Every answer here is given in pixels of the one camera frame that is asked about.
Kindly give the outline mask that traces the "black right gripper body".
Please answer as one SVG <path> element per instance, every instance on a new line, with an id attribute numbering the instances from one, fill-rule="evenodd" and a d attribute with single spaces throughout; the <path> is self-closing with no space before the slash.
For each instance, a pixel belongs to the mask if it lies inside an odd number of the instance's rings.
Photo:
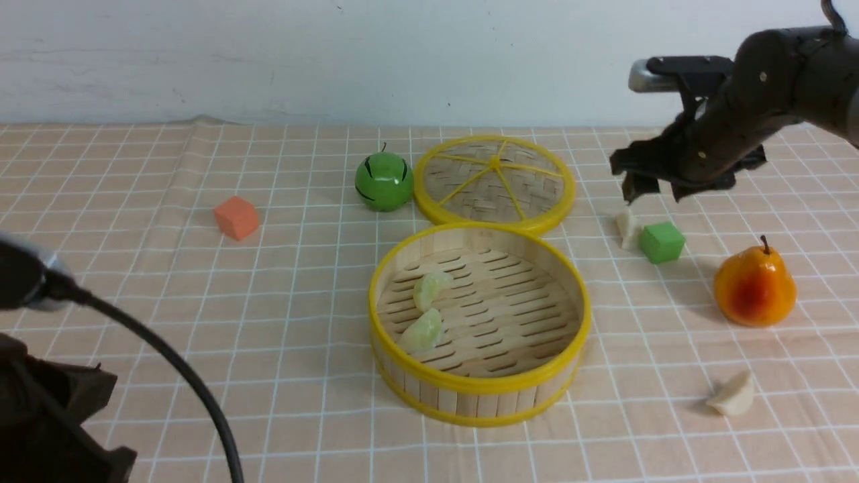
<path id="1" fill-rule="evenodd" d="M 709 181 L 712 191 L 732 189 L 738 173 L 768 162 L 760 134 L 748 126 L 727 114 L 681 114 L 656 137 L 611 153 L 611 174 L 645 174 L 670 186 L 679 176 Z"/>

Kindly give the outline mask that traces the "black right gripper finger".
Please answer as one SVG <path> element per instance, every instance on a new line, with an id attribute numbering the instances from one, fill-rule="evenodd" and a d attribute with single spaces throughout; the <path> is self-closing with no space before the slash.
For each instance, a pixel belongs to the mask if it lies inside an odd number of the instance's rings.
<path id="1" fill-rule="evenodd" d="M 622 182 L 622 195 L 626 205 L 632 205 L 643 196 L 659 195 L 660 190 L 657 178 L 639 173 L 625 173 Z"/>
<path id="2" fill-rule="evenodd" d="M 681 199 L 686 197 L 710 191 L 712 189 L 712 183 L 709 181 L 691 181 L 687 180 L 687 178 L 675 176 L 671 180 L 671 187 L 674 201 L 678 203 Z"/>

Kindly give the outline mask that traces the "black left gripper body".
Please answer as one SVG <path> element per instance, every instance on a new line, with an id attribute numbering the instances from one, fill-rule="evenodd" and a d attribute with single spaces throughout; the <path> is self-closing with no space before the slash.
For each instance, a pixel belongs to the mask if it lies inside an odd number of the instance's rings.
<path id="1" fill-rule="evenodd" d="M 126 482 L 137 452 L 108 450 L 83 423 L 104 409 L 117 376 L 95 365 L 40 360 L 21 340 L 1 340 L 1 480 Z"/>

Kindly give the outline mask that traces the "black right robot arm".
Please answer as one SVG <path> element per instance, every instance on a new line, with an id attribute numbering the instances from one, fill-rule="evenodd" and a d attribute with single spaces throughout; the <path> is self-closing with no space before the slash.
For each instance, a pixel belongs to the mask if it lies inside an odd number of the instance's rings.
<path id="1" fill-rule="evenodd" d="M 631 204 L 672 187 L 675 201 L 724 191 L 736 174 L 767 161 L 764 141 L 808 122 L 856 146 L 858 42 L 829 27 L 764 30 L 748 36 L 734 58 L 651 57 L 636 61 L 636 93 L 676 92 L 683 110 L 659 135 L 610 155 Z"/>

